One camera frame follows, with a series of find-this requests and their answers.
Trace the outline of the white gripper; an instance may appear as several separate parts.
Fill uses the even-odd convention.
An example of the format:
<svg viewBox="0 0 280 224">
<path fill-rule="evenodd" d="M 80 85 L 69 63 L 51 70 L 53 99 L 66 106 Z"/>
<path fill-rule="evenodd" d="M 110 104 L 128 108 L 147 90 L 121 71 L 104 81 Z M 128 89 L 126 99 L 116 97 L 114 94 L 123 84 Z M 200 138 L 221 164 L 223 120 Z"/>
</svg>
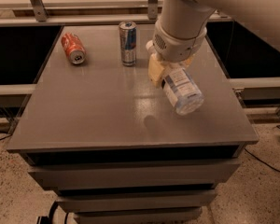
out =
<svg viewBox="0 0 280 224">
<path fill-rule="evenodd" d="M 163 79 L 177 68 L 176 62 L 182 61 L 181 63 L 185 68 L 191 65 L 194 59 L 193 55 L 201 47 L 206 33 L 207 29 L 204 27 L 196 37 L 180 39 L 167 34 L 161 27 L 160 21 L 155 23 L 153 45 L 165 60 L 159 60 L 156 54 L 152 54 L 149 58 L 148 76 L 156 88 L 159 88 Z"/>
</svg>

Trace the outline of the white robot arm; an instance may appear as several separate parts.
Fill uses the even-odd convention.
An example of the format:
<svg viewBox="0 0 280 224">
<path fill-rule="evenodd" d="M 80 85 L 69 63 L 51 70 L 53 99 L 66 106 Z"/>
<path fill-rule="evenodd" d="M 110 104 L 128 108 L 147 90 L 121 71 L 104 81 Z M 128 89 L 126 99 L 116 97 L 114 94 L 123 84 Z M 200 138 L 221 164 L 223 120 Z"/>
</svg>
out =
<svg viewBox="0 0 280 224">
<path fill-rule="evenodd" d="M 148 76 L 161 85 L 171 63 L 189 63 L 206 36 L 206 23 L 221 11 L 280 52 L 280 0 L 163 0 L 155 23 Z"/>
</svg>

